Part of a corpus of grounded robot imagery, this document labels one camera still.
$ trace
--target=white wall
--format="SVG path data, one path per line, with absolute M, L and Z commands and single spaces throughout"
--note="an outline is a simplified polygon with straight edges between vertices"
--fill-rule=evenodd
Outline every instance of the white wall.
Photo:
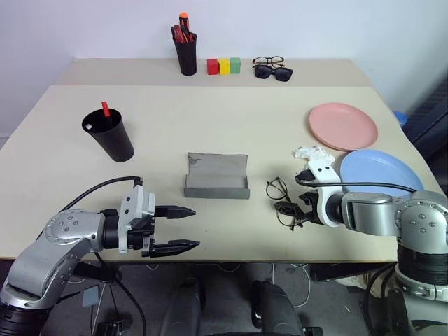
M 175 57 L 180 11 L 198 57 L 351 59 L 392 109 L 448 69 L 447 0 L 0 0 L 0 137 L 73 57 Z

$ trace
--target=blue object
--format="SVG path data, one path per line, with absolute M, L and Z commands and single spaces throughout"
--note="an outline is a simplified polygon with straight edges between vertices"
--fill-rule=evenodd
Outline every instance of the blue object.
M 341 164 L 343 182 L 394 183 L 423 190 L 420 178 L 403 161 L 380 150 L 360 149 L 348 154 Z M 385 187 L 346 187 L 351 192 L 384 193 L 390 196 L 409 194 L 405 190 Z
M 403 112 L 399 112 L 399 111 L 393 111 L 393 114 L 395 114 L 395 117 L 398 119 L 398 122 L 400 123 L 401 127 L 406 125 L 407 115 L 405 115 Z

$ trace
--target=black pen holder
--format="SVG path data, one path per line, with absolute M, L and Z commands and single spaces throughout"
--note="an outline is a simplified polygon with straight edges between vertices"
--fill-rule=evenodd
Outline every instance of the black pen holder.
M 110 108 L 111 116 L 106 118 L 102 109 L 88 114 L 82 123 L 83 130 L 90 134 L 109 154 L 112 160 L 124 162 L 134 155 L 134 147 L 127 136 L 121 114 Z
M 173 41 L 176 46 L 181 73 L 185 76 L 196 74 L 196 35 L 195 40 L 190 43 L 179 43 L 174 39 Z

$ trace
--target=colored block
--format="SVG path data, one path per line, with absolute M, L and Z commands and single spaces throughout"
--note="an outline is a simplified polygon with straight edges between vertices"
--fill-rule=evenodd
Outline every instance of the colored block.
M 230 73 L 239 74 L 241 70 L 241 59 L 239 57 L 230 58 Z
M 219 62 L 216 58 L 207 59 L 207 72 L 209 75 L 219 74 Z
M 219 62 L 219 74 L 228 75 L 230 74 L 230 60 L 228 58 L 220 58 Z

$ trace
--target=table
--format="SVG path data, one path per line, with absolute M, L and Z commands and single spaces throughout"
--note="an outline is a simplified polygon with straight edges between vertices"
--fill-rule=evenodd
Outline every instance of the table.
M 290 82 L 253 76 L 250 60 L 241 74 L 182 76 L 175 59 L 76 60 L 50 86 L 0 150 L 0 257 L 16 258 L 47 220 L 75 196 L 117 176 L 139 175 L 157 204 L 196 210 L 181 220 L 159 218 L 155 238 L 191 239 L 191 251 L 160 260 L 284 261 L 301 263 L 396 260 L 394 237 L 373 237 L 345 227 L 305 223 L 291 232 L 277 222 L 266 181 L 281 176 L 293 200 L 307 189 L 294 182 L 305 161 L 292 151 L 321 145 L 309 130 L 312 107 L 345 102 L 364 110 L 377 124 L 371 148 L 406 162 L 425 189 L 441 192 L 417 150 L 365 75 L 346 60 L 287 62 Z M 122 115 L 135 147 L 134 157 L 112 161 L 81 129 L 81 120 L 106 100 Z M 247 154 L 249 200 L 188 199 L 182 189 L 187 152 Z M 339 171 L 346 154 L 329 149 Z M 88 211 L 119 207 L 131 183 L 110 185 L 84 199 Z M 146 261 L 140 251 L 101 253 L 107 260 Z

